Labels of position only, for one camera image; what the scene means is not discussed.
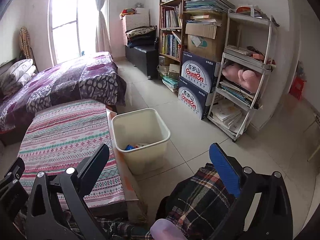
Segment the operator fingertip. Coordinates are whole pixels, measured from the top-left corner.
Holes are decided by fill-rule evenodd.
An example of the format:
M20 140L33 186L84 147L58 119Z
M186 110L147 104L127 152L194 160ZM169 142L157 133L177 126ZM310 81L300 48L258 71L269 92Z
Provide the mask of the operator fingertip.
M167 219L158 219L150 228L154 240L187 240L184 234Z

